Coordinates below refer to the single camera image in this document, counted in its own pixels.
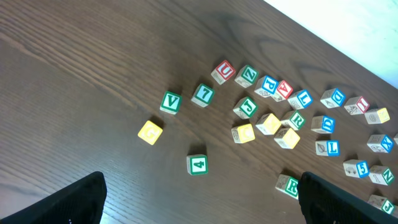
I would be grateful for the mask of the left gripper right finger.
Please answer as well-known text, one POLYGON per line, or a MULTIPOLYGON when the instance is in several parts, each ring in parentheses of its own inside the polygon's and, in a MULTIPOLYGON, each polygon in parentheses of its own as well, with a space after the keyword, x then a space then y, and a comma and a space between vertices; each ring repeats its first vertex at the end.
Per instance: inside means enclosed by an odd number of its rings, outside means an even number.
POLYGON ((397 218, 351 195, 321 177, 304 172, 298 202, 307 223, 397 223, 397 218))

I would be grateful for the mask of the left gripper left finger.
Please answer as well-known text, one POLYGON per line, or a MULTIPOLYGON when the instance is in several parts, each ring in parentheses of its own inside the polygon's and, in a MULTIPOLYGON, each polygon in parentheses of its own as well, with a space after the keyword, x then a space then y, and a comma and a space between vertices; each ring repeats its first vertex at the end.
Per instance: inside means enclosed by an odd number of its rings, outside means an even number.
POLYGON ((107 196, 100 171, 64 187, 31 206, 2 218, 2 224, 99 224, 107 196))

